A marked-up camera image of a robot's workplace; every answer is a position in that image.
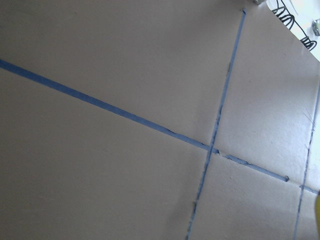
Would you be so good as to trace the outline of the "yellow banana basket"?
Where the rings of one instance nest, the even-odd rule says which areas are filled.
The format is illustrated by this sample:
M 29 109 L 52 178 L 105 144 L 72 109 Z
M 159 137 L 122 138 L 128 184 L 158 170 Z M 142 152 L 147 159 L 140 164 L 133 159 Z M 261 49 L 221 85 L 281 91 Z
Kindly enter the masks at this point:
M 315 222 L 317 228 L 318 239 L 320 239 L 320 193 L 318 192 L 314 203 Z

